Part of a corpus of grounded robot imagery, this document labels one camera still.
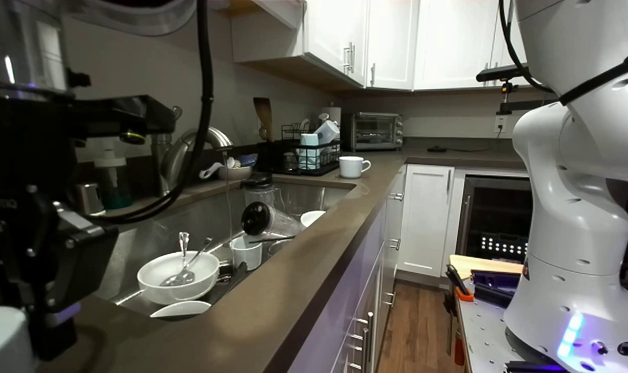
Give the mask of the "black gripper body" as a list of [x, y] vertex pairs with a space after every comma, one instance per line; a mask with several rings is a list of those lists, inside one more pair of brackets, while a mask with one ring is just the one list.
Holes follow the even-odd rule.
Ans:
[[89, 136], [171, 133], [177, 113], [149, 95], [0, 97], [0, 304], [28, 313], [38, 358], [78, 342], [75, 315], [100, 288], [119, 238], [72, 206], [75, 146]]

